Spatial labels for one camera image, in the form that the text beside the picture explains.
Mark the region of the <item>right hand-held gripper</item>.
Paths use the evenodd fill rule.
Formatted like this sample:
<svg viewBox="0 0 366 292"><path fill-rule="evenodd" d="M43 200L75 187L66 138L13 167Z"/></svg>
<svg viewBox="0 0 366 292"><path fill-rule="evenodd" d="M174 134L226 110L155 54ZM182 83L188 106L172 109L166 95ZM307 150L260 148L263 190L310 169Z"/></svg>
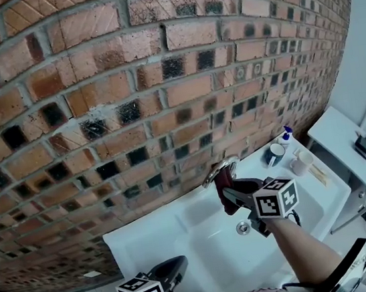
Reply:
<svg viewBox="0 0 366 292"><path fill-rule="evenodd" d="M234 184L233 188L225 189L225 197L238 207L251 210L249 220L251 227L263 237L269 237L270 231L266 220L294 217L300 223L299 214L295 211L298 205L298 191L295 179L269 178L256 190L255 182Z"/></svg>

